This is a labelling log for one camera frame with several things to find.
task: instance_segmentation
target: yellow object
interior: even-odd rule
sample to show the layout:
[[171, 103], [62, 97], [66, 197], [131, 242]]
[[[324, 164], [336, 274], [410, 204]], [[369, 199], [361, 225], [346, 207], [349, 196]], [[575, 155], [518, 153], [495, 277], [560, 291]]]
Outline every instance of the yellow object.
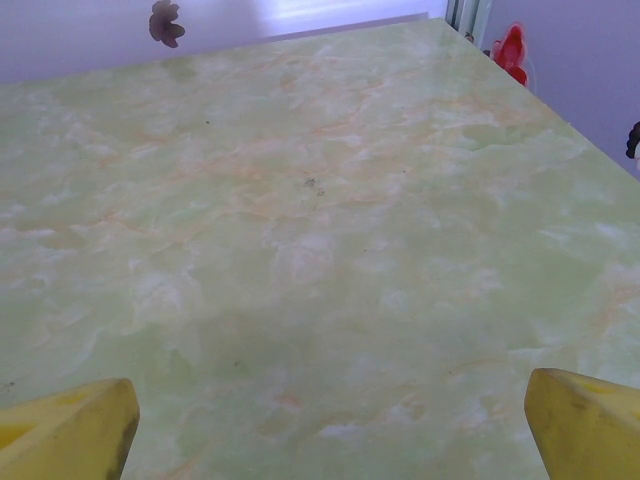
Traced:
[[524, 410], [551, 480], [640, 479], [640, 390], [537, 369]]
[[0, 410], [0, 479], [118, 479], [139, 418], [124, 379]]

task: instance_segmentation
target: green marble surface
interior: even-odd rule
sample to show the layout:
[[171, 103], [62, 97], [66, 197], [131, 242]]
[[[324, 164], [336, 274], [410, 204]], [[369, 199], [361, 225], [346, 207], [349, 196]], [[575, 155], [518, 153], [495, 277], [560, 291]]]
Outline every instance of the green marble surface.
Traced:
[[640, 184], [440, 20], [0, 87], [0, 406], [131, 378], [125, 479], [543, 479], [640, 386]]

